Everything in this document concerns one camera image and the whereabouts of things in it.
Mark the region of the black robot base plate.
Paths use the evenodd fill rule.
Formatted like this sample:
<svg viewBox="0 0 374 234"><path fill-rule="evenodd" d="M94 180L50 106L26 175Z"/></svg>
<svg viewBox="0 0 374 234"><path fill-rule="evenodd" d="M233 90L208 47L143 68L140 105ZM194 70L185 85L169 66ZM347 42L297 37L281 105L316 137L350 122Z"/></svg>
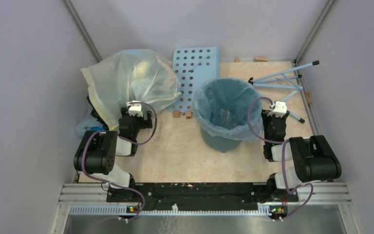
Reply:
<svg viewBox="0 0 374 234"><path fill-rule="evenodd" d="M297 202L297 195L274 189L270 183L135 183L134 191L109 188L106 201L134 203L144 211L166 211L177 205L180 211L252 211L259 204Z"/></svg>

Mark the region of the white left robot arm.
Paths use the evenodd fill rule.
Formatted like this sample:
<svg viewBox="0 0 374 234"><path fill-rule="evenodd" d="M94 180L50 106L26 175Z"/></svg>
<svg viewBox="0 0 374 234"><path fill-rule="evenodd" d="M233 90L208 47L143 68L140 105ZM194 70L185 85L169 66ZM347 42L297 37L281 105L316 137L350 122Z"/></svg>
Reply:
<svg viewBox="0 0 374 234"><path fill-rule="evenodd" d="M135 156L141 145L138 134L144 129L153 129L157 122L152 119L153 111L143 111L142 107L124 107L118 120L118 131L86 131L74 156L76 171L86 171L96 180L118 189L124 201L135 199L137 189L131 185L131 174L115 165L116 156Z"/></svg>

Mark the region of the light blue trash bag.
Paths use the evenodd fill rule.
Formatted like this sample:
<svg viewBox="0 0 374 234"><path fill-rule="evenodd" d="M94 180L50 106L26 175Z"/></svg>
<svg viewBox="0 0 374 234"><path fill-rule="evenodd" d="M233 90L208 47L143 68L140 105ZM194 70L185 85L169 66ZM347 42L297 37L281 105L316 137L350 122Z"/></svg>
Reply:
<svg viewBox="0 0 374 234"><path fill-rule="evenodd" d="M192 100L194 117L211 137L257 141L262 134L262 101L255 87L238 78L216 78L202 84Z"/></svg>

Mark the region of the light blue metal stool frame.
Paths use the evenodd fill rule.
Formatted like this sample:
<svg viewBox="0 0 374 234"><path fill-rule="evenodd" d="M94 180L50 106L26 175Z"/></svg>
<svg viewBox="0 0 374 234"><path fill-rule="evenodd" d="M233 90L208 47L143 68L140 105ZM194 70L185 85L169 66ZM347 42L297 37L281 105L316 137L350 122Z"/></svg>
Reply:
<svg viewBox="0 0 374 234"><path fill-rule="evenodd" d="M291 90L292 92L284 97L281 102L286 102L289 98L294 96L296 93L301 92L304 90L301 84L296 83L297 79L302 78L302 74L299 72L300 70L312 66L319 65L320 61L315 60L311 63L307 63L304 65L297 65L291 69L273 73L261 78L249 78L248 83L253 85L254 87L259 88L275 88L275 89L284 89L284 90Z"/></svg>

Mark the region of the light blue perforated board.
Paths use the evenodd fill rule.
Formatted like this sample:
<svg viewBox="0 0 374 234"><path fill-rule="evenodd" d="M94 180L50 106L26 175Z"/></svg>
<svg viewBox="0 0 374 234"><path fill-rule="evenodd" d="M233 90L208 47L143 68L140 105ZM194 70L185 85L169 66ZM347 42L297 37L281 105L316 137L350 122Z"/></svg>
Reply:
<svg viewBox="0 0 374 234"><path fill-rule="evenodd" d="M220 49L218 46L177 48L173 52L172 69L180 82L180 95L168 110L190 111L195 91L204 82L219 77Z"/></svg>

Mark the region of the blue crumpled bag at wall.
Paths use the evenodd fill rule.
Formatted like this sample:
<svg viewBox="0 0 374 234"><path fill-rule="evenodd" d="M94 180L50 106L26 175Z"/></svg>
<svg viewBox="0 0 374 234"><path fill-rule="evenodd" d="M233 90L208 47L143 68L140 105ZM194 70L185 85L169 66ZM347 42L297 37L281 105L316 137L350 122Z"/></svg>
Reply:
<svg viewBox="0 0 374 234"><path fill-rule="evenodd" d="M79 138L82 138L86 131L98 131L105 130L103 124L99 122L96 118L91 115L91 112L88 112L84 118L76 125L75 135Z"/></svg>

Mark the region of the large translucent yellowish bag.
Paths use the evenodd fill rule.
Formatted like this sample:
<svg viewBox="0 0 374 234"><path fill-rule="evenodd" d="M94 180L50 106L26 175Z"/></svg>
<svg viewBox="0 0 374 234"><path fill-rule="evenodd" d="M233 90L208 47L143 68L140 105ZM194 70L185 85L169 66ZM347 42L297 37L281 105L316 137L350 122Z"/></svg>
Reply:
<svg viewBox="0 0 374 234"><path fill-rule="evenodd" d="M119 126L127 102L145 102L159 113L180 95L170 61L150 49L123 50L81 72L90 102L110 130Z"/></svg>

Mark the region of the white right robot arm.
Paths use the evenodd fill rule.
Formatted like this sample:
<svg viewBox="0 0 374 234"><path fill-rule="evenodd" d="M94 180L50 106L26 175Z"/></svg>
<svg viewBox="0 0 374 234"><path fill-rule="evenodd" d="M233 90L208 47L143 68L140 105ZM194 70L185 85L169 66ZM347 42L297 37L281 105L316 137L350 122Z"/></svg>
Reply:
<svg viewBox="0 0 374 234"><path fill-rule="evenodd" d="M279 201L286 194L284 175L289 189L311 181L327 181L340 178L341 164L323 135L309 138L291 137L283 151L282 142L286 135L286 120L283 117L269 116L268 110L262 110L265 138L264 157L270 162L292 161L293 166L285 172L273 173L266 183L266 195L272 201Z"/></svg>

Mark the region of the wooden block left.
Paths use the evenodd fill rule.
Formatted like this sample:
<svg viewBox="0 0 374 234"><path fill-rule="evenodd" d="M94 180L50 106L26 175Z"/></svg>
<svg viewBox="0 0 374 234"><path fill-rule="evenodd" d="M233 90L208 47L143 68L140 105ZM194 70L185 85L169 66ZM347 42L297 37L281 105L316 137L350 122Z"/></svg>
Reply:
<svg viewBox="0 0 374 234"><path fill-rule="evenodd" d="M179 110L174 110L173 111L173 117L174 118L180 118L180 111Z"/></svg>

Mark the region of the wooden block right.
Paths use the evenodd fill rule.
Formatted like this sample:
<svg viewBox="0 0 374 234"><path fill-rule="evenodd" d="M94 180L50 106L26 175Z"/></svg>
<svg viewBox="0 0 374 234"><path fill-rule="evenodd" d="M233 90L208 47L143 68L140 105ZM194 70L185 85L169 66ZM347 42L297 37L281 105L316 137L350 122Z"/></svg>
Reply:
<svg viewBox="0 0 374 234"><path fill-rule="evenodd" d="M186 119L192 119L192 112L191 111L185 112L185 118Z"/></svg>

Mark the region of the teal plastic trash bin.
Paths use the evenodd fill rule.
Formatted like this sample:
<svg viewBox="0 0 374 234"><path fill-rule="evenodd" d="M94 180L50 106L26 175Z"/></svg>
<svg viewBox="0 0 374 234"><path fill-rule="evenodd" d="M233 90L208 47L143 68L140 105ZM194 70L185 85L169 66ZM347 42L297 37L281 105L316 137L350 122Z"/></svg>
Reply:
<svg viewBox="0 0 374 234"><path fill-rule="evenodd" d="M201 137L207 146L222 153L232 151L242 143L242 140L233 140L221 136L213 137L202 128L200 129L200 132Z"/></svg>

